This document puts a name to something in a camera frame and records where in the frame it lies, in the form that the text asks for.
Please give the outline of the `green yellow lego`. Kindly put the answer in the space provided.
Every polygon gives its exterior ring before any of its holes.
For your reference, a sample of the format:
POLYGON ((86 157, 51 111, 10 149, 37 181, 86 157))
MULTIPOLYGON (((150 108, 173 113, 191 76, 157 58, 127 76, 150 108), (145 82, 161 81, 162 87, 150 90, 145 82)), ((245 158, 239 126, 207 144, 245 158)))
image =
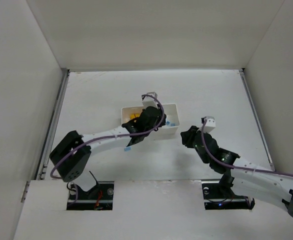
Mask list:
POLYGON ((140 116, 139 113, 132 113, 129 117, 130 117, 130 120, 134 120, 136 118, 138 118, 140 116))

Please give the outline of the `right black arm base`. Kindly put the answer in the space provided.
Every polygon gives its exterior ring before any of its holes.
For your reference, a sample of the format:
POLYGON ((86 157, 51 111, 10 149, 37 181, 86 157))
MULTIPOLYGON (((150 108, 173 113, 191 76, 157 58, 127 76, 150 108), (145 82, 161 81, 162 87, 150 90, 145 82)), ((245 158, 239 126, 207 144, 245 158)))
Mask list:
POLYGON ((252 210, 255 200, 248 196, 236 195, 232 190, 233 177, 223 175, 220 179, 201 182, 205 210, 252 210))

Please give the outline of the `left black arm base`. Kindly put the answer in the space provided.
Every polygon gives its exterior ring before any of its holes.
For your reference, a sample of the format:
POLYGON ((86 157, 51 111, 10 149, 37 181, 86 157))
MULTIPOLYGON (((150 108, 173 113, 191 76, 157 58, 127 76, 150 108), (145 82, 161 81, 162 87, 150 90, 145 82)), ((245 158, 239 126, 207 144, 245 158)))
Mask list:
POLYGON ((113 209, 113 181, 99 181, 91 171, 86 171, 75 182, 66 185, 68 211, 111 211, 113 209))

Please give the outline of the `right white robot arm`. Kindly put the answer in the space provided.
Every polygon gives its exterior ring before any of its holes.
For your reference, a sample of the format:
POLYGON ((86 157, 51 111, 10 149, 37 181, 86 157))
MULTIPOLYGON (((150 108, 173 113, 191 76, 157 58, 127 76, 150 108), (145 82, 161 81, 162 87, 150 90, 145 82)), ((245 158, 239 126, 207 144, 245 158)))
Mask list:
POLYGON ((293 218, 293 174, 270 171, 237 153, 218 146, 197 126, 180 134, 182 145, 194 149, 202 162, 221 174, 219 186, 225 193, 245 196, 274 205, 293 218))

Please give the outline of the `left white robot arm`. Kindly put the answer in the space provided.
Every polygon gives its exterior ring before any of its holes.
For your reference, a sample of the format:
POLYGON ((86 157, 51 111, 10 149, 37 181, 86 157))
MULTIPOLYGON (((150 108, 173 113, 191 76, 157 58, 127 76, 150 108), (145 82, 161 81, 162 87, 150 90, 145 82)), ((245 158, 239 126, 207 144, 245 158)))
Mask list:
POLYGON ((156 107, 146 107, 139 117, 109 131, 92 135, 70 131, 49 155, 53 164, 50 176, 65 183, 73 183, 83 192, 95 191, 98 181, 86 169, 91 156, 114 148, 136 145, 165 124, 164 109, 158 104, 156 107))

